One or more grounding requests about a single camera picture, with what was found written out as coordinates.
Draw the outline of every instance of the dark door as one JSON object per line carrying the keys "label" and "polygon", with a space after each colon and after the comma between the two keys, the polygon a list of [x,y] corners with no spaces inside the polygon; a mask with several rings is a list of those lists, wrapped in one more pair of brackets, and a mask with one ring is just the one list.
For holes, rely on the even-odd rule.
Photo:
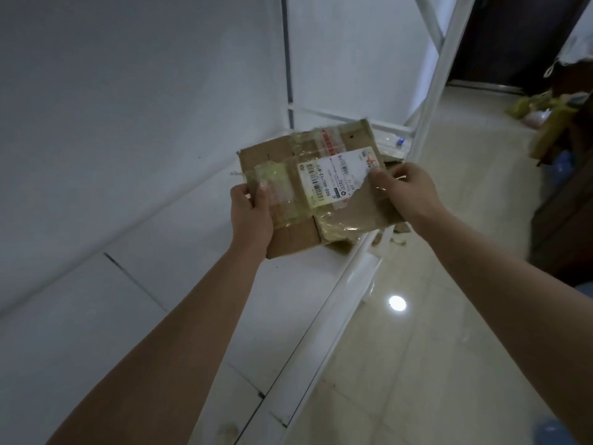
{"label": "dark door", "polygon": [[589,0],[476,0],[450,79],[533,86]]}

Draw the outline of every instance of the door threshold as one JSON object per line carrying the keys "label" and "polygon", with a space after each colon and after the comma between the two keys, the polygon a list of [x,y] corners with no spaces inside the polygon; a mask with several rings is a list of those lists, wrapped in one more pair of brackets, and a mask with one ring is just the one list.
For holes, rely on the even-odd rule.
{"label": "door threshold", "polygon": [[498,92],[501,94],[525,95],[523,89],[515,86],[505,86],[502,84],[491,84],[489,82],[463,81],[461,79],[452,79],[447,83],[448,86],[464,87],[467,89],[477,89],[483,91]]}

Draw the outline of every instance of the hand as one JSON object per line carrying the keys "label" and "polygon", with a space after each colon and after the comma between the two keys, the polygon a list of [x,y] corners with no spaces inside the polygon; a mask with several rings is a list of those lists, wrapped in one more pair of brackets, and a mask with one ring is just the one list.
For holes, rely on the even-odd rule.
{"label": "hand", "polygon": [[266,256],[274,225],[271,221],[269,197],[265,182],[257,188],[255,200],[247,198],[247,185],[231,189],[231,223],[233,224],[232,247],[254,251],[258,259]]}
{"label": "hand", "polygon": [[447,212],[436,194],[431,177],[416,164],[397,165],[391,174],[375,168],[371,170],[371,179],[377,187],[387,192],[399,213],[420,235],[429,227],[427,223]]}

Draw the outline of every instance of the person's right arm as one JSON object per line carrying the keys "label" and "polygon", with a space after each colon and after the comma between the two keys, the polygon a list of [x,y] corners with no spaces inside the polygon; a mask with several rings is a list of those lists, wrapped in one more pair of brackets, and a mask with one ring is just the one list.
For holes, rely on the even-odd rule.
{"label": "person's right arm", "polygon": [[593,300],[450,214],[419,166],[393,175],[372,173],[552,411],[581,443],[593,443]]}

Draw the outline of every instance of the person's left arm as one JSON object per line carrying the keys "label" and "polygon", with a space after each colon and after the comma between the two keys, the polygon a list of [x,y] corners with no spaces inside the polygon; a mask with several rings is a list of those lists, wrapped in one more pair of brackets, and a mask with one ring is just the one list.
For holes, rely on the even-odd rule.
{"label": "person's left arm", "polygon": [[245,184],[231,190],[228,251],[48,444],[187,444],[273,232],[266,188],[258,189],[255,203],[246,195]]}

